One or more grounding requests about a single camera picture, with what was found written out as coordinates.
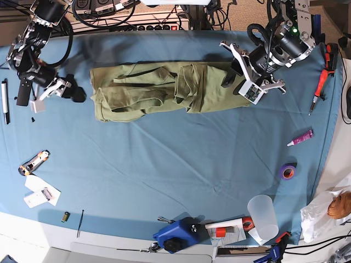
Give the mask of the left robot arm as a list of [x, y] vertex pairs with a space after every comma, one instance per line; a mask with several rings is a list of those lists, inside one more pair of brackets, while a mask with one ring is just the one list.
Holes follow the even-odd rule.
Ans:
[[252, 23], [247, 27], [247, 35], [256, 45], [252, 52], [222, 41], [220, 46], [233, 55], [222, 87], [228, 88], [236, 78], [243, 77], [234, 93], [252, 104], [272, 89], [286, 93], [285, 82], [273, 74], [304, 60], [316, 47], [309, 7], [309, 1], [269, 1], [267, 25]]

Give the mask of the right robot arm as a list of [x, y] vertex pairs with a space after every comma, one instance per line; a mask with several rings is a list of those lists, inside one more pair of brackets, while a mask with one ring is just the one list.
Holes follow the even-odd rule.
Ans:
[[[7, 55], [9, 68], [21, 80], [16, 104], [31, 106], [35, 113], [45, 110], [44, 99], [52, 95], [76, 103], [86, 100], [86, 93], [75, 81], [74, 75], [60, 77], [57, 69], [68, 58], [73, 44], [73, 28], [66, 13], [74, 1], [34, 1], [29, 8], [30, 20], [23, 34], [18, 35]], [[59, 26], [68, 32], [69, 41], [64, 56], [48, 64], [41, 58], [41, 51], [52, 32]]]

